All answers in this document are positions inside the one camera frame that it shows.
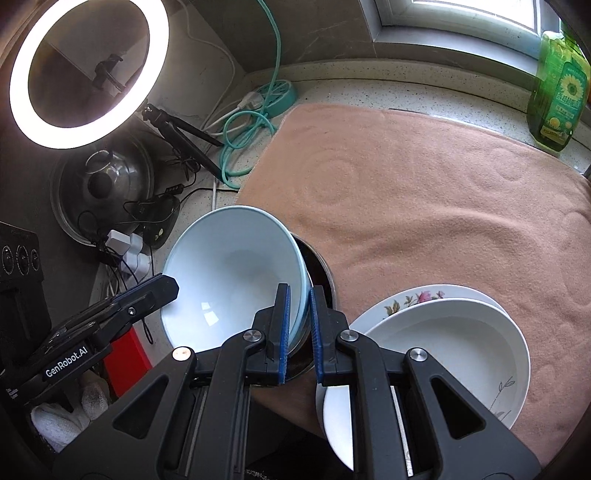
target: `screw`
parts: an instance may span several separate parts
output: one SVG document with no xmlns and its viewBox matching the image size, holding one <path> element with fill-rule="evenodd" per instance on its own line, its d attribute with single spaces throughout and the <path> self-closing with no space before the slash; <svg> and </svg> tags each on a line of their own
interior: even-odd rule
<svg viewBox="0 0 591 480">
<path fill-rule="evenodd" d="M 191 350 L 185 346 L 180 346 L 173 350 L 173 358 L 178 362 L 184 362 L 191 356 Z"/>
<path fill-rule="evenodd" d="M 262 338 L 262 333 L 259 332 L 258 330 L 247 330 L 246 332 L 244 332 L 244 335 L 242 335 L 242 337 L 247 341 L 247 342 L 258 342 L 261 338 Z"/>
<path fill-rule="evenodd" d="M 427 359 L 427 357 L 427 352 L 422 348 L 413 348 L 412 350 L 410 350 L 410 358 L 412 358 L 416 362 L 424 362 Z"/>
<path fill-rule="evenodd" d="M 340 333 L 340 339 L 345 342 L 354 342 L 359 338 L 359 334 L 355 330 L 343 330 Z"/>
</svg>

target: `light blue bowl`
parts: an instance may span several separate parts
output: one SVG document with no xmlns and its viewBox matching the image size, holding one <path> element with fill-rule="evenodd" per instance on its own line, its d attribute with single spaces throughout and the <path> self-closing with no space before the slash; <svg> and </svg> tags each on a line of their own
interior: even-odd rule
<svg viewBox="0 0 591 480">
<path fill-rule="evenodd" d="M 275 303 L 279 283 L 291 287 L 288 351 L 302 337 L 310 277 L 288 229 L 263 210 L 236 205 L 204 215 L 178 239 L 163 273 L 179 286 L 161 312 L 174 348 L 217 348 L 249 329 Z"/>
</svg>

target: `dish soap bottle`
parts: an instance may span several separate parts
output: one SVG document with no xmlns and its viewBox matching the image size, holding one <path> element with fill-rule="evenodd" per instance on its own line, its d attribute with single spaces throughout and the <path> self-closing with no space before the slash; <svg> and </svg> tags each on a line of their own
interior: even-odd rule
<svg viewBox="0 0 591 480">
<path fill-rule="evenodd" d="M 544 32 L 527 124 L 542 145 L 561 151 L 569 143 L 589 97 L 591 69 L 568 26 Z"/>
</svg>

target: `bottle label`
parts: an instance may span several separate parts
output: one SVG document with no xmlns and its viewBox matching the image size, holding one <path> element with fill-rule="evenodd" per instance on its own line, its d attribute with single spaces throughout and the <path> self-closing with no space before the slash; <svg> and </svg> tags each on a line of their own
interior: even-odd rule
<svg viewBox="0 0 591 480">
<path fill-rule="evenodd" d="M 540 133 L 560 145 L 564 145 L 573 133 L 586 101 L 587 77 L 572 62 L 564 64 L 554 99 Z"/>
</svg>

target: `stacked plates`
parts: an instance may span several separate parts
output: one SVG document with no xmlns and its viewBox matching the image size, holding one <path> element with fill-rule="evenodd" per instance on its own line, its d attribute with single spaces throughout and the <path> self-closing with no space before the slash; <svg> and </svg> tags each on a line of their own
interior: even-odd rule
<svg viewBox="0 0 591 480">
<path fill-rule="evenodd" d="M 519 327 L 489 296 L 456 285 L 403 291 L 374 305 L 351 326 L 383 347 L 430 352 L 508 428 L 530 383 L 530 356 Z M 316 392 L 320 425 L 340 460 L 353 469 L 349 387 Z"/>
</svg>

